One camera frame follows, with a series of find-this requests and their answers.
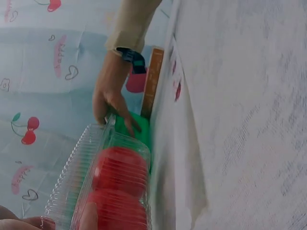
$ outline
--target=red pink object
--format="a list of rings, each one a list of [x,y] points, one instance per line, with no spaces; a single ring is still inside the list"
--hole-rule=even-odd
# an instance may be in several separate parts
[[[98,230],[147,230],[146,209],[135,197],[112,189],[95,190],[87,202],[95,202]]]
[[[48,11],[53,12],[61,6],[61,0],[50,0]]]
[[[126,89],[132,93],[144,92],[145,82],[146,82],[146,73],[135,74],[132,73],[131,69],[126,83]]]
[[[100,153],[93,189],[115,189],[141,198],[147,186],[146,161],[133,150],[111,147]]]
[[[27,129],[28,130],[36,130],[39,127],[39,120],[37,117],[33,116],[31,118],[29,118],[28,120],[28,125],[27,125]]]
[[[36,135],[33,132],[33,130],[28,130],[26,131],[24,137],[21,139],[21,142],[24,145],[31,145],[35,142],[35,140],[36,140]]]

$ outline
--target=red tomato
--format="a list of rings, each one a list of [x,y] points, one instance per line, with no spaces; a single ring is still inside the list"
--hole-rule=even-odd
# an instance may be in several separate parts
[[[97,204],[98,230],[147,230],[147,213],[135,197],[118,190],[100,189],[87,202]]]
[[[140,198],[147,186],[146,161],[135,151],[123,147],[103,150],[93,178],[93,189],[121,190]]]

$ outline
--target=black watch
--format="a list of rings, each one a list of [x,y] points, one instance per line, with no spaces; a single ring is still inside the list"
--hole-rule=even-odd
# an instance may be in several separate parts
[[[124,61],[132,63],[133,66],[132,73],[134,74],[146,73],[145,59],[141,54],[128,48],[119,47],[116,50],[122,53],[121,57],[123,58]]]

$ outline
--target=patterned tablecloth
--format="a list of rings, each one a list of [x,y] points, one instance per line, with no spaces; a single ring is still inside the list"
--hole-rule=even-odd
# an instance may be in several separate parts
[[[0,204],[19,217],[43,213],[74,145],[94,122],[92,92],[119,3],[0,3]],[[153,18],[142,53],[147,63],[151,46],[164,45],[170,9],[164,0]],[[143,77],[129,76],[122,89],[137,114]]]

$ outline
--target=clear plastic container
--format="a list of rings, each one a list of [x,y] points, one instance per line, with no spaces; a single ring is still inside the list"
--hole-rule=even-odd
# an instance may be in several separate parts
[[[151,229],[149,149],[115,132],[114,124],[112,116],[105,126],[89,125],[68,158],[45,209],[56,230],[78,230],[91,201],[97,204],[98,229]]]

